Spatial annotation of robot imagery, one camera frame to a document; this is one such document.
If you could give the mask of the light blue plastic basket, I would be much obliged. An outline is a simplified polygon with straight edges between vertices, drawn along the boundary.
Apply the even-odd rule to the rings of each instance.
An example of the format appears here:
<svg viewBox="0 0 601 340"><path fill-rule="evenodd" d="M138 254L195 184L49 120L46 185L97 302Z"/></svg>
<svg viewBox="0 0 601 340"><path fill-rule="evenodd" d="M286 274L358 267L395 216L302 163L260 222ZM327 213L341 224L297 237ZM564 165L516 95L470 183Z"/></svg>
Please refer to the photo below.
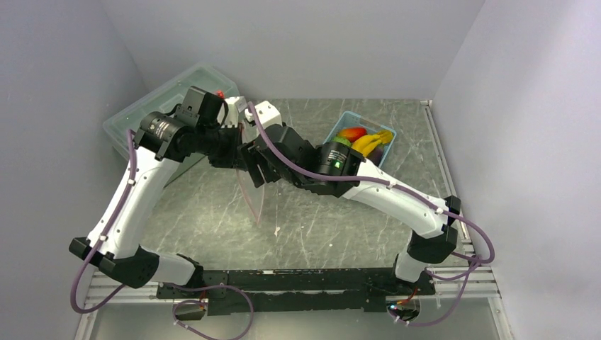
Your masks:
<svg viewBox="0 0 601 340"><path fill-rule="evenodd" d="M351 111L345 111L345 112L343 112L341 117L338 119L338 121L333 125L333 128L331 129L330 133L325 138L325 142L332 141L332 138L337 136L337 133L341 129L352 128L352 127L365 128L367 131L367 135L376 134L377 132L379 132L381 130L390 130L394 134L394 138L392 139L392 141L390 143L379 145L384 148L383 161L380 166L380 167L382 167L384 161L386 160L386 157L388 156L388 153L391 150L392 144L396 139L396 135L397 135L396 131L394 129L392 129L391 127L387 127L385 125L375 123L374 121L369 120L357 113L354 113Z"/></svg>

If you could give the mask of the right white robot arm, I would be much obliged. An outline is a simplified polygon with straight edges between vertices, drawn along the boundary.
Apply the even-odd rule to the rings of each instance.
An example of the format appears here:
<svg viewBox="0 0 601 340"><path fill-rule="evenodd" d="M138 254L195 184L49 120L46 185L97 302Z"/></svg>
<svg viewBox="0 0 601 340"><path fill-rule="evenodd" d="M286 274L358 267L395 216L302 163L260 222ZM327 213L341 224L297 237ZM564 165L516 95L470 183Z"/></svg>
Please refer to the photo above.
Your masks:
<svg viewBox="0 0 601 340"><path fill-rule="evenodd" d="M240 144L240 166L249 172L255 187L284 179L317 195L371 206L411 228L390 276L397 293L409 293L429 265L440 264L455 251L458 232L452 215L461 207L457 197L437 198L416 191L340 142L314 147L282 125L271 125L265 132L288 162L282 162L262 136Z"/></svg>

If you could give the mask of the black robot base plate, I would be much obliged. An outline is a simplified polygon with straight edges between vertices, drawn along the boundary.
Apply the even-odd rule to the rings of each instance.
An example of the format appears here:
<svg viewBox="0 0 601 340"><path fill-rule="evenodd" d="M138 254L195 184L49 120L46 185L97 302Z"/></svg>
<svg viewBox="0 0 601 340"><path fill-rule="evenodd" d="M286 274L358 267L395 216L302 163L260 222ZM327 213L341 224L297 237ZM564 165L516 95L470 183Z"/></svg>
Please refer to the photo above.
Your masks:
<svg viewBox="0 0 601 340"><path fill-rule="evenodd" d="M204 271L212 290L210 316L246 312L362 310L382 312L388 302L433 295L433 280L422 273L416 283L398 280L390 268Z"/></svg>

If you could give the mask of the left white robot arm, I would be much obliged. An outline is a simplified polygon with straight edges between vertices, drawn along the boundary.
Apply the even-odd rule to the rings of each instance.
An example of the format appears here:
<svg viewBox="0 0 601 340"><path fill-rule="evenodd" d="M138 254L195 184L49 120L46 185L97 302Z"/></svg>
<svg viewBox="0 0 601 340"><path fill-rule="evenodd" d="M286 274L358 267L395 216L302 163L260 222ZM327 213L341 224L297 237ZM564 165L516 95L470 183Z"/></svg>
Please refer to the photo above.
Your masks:
<svg viewBox="0 0 601 340"><path fill-rule="evenodd" d="M69 251L124 286L171 283L185 297L197 296L205 285L202 265L181 254L145 249L142 230L167 181L191 154L237 167L240 113L228 105L201 110L179 104L171 113L144 117L128 137L130 163L117 192L95 228L86 237L75 237Z"/></svg>

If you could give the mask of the clear zip top bag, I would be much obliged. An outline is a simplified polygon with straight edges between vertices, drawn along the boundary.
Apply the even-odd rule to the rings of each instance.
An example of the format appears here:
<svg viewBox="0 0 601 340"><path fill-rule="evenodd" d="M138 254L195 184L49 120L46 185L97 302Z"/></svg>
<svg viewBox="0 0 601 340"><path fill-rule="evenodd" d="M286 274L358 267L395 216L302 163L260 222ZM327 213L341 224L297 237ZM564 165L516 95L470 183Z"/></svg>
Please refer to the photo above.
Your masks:
<svg viewBox="0 0 601 340"><path fill-rule="evenodd" d="M241 128L242 143L251 142L257 136L257 129L249 125L245 120L239 124ZM252 214L252 220L259 224L264 205L264 187L256 188L247 171L237 170L237 180L244 200Z"/></svg>

